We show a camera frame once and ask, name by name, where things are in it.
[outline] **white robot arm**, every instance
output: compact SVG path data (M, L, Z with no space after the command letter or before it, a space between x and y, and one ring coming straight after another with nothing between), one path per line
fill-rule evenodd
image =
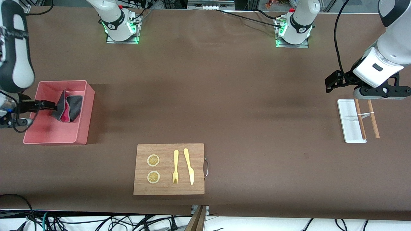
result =
M376 88L411 63L411 1L380 0L379 13L387 28L364 54L353 73Z
M86 0L96 9L106 33L115 41L124 41L137 32L136 13L120 9L115 0Z
M0 0L0 12L0 89L17 93L34 83L26 18L13 0Z
M379 0L378 12L387 28L347 73L326 78L326 91L357 85L357 99L403 99L411 88L399 86L399 71L411 64L411 0ZM388 79L394 78L394 86Z
M288 12L286 27L279 32L279 36L290 44L301 44L312 29L312 23L320 12L321 5L318 0L301 0L295 12Z

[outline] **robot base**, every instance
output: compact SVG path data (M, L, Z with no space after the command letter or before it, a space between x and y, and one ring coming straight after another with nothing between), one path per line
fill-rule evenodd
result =
M280 25L284 26L284 21L282 20L285 17L285 15L281 15L281 17L278 17L279 20L273 19L274 25ZM286 42L281 36L279 36L279 31L281 28L274 27L274 33L275 33L275 47L287 47L287 48L308 48L308 39L305 39L303 43L301 44L290 44Z
M124 41L115 41L115 40L112 40L112 38L110 38L109 35L107 35L106 43L107 44L138 44L140 41L142 19L143 19L143 15L140 15L138 18L135 19L135 22L137 23L135 26L137 32L133 34L130 38Z

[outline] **metal bracket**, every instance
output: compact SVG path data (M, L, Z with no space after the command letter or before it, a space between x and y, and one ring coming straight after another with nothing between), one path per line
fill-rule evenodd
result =
M273 19L274 25L280 25L282 27L286 27L286 15L283 14L280 17L277 17L276 19ZM275 47L287 47L287 48L308 48L308 39L305 39L304 42L301 44L289 44L286 42L281 36L279 36L280 31L283 28L278 28L274 27L274 34L275 34Z
M395 73L380 86L373 88L359 79L352 71L342 73L335 71L325 79L326 92L349 85L356 85L354 98L356 99L403 99L411 95L411 88L399 85L399 73Z
M199 206L191 206L191 215L193 215L198 208L199 208ZM205 209L207 211L205 215L208 216L210 214L210 207L205 206Z

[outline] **folded fabric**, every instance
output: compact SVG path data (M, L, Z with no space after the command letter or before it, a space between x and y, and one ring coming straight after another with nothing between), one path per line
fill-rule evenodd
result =
M53 117L63 123L75 121L81 111L83 96L69 95L66 90L61 93L57 103L57 111L52 113Z

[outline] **wooden knife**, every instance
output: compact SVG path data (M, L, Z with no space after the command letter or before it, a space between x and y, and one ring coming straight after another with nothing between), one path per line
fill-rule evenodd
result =
M190 184L194 184L194 169L190 165L190 155L188 153L188 149L184 148L184 156L185 160L187 161L187 166L188 166L188 173L190 174Z

